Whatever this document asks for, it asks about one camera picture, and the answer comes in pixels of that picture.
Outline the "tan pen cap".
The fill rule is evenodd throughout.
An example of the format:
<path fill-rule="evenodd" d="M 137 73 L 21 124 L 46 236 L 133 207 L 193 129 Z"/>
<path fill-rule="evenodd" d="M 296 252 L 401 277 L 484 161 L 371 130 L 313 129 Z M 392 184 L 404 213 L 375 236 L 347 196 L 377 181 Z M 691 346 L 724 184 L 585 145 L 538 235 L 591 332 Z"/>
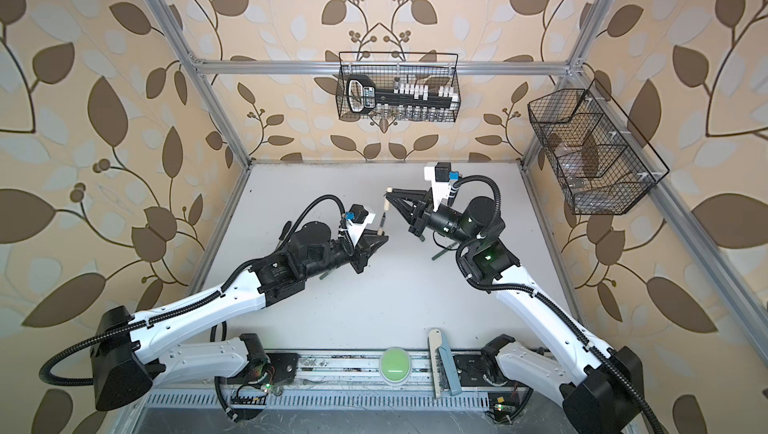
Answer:
<path fill-rule="evenodd" d="M 386 212 L 386 211 L 388 211 L 388 210 L 390 210 L 390 206 L 391 206 L 391 204 L 390 204 L 390 200 L 389 200 L 389 194 L 390 194 L 391 192 L 392 192 L 392 187 L 388 187 L 388 188 L 386 189 L 386 194 L 385 194 L 385 202 L 384 202 L 384 211 L 385 211 L 385 212 Z"/>

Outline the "tan pen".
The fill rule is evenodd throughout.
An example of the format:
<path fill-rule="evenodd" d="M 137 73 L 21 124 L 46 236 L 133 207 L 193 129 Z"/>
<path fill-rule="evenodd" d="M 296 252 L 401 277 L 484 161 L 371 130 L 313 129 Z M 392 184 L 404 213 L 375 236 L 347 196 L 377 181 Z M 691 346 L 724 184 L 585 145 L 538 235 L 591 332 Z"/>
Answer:
<path fill-rule="evenodd" d="M 382 216 L 381 216 L 381 219 L 380 219 L 380 222 L 379 222 L 379 225 L 378 225 L 378 230 L 377 230 L 377 234 L 378 235 L 383 235 L 384 234 L 384 224 L 385 224 L 385 222 L 386 222 L 386 212 L 382 213 Z"/>

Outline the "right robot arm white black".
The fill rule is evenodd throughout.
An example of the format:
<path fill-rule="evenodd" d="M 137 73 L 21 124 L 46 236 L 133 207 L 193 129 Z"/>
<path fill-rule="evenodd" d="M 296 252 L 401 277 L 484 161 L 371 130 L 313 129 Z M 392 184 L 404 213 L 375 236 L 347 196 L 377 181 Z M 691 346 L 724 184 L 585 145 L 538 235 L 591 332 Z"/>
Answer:
<path fill-rule="evenodd" d="M 390 188 L 385 197 L 420 236 L 426 229 L 457 242 L 457 268 L 474 289 L 495 295 L 547 349 L 540 354 L 498 336 L 489 343 L 501 375 L 559 405 L 579 433 L 619 433 L 637 416 L 664 427 L 644 396 L 643 366 L 628 347 L 613 348 L 541 289 L 502 242 L 501 190 L 485 175 L 456 172 L 428 190 Z"/>

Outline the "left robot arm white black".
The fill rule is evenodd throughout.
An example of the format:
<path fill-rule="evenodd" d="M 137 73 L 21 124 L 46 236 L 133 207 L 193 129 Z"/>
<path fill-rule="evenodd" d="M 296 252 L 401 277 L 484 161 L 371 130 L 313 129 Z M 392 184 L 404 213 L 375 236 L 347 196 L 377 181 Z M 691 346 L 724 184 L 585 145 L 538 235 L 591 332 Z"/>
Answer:
<path fill-rule="evenodd" d="M 52 386 L 90 386 L 95 407 L 111 411 L 140 399 L 163 383 L 205 377 L 242 376 L 267 364 L 254 333 L 190 343 L 190 338 L 244 314 L 272 306 L 301 292 L 308 279 L 350 266 L 362 273 L 389 238 L 372 228 L 376 215 L 361 204 L 339 210 L 338 230 L 304 214 L 284 226 L 270 254 L 246 260 L 212 288 L 161 307 L 131 314 L 124 307 L 103 314 L 95 336 L 52 356 L 39 370 Z"/>

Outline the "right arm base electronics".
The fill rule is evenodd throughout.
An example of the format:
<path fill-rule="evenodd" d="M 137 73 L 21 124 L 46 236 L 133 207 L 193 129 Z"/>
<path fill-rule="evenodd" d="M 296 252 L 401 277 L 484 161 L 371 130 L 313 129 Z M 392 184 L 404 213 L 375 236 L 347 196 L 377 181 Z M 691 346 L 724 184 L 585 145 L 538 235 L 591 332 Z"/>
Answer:
<path fill-rule="evenodd" d="M 453 359 L 462 389 L 478 391 L 488 398 L 486 416 L 495 424 L 514 424 L 528 406 L 533 390 L 507 378 L 489 355 L 459 353 Z"/>

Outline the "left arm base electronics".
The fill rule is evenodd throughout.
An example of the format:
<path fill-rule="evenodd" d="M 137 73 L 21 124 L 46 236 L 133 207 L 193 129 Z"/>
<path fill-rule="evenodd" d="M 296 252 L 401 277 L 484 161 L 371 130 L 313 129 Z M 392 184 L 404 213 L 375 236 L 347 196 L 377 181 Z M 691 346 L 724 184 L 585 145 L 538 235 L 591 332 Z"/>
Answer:
<path fill-rule="evenodd" d="M 246 367 L 234 377 L 214 378 L 217 401 L 232 422 L 255 419 L 267 401 L 281 395 L 283 386 L 295 379 L 298 353 L 273 352 L 267 356 L 267 361 L 258 361 L 254 367 Z"/>

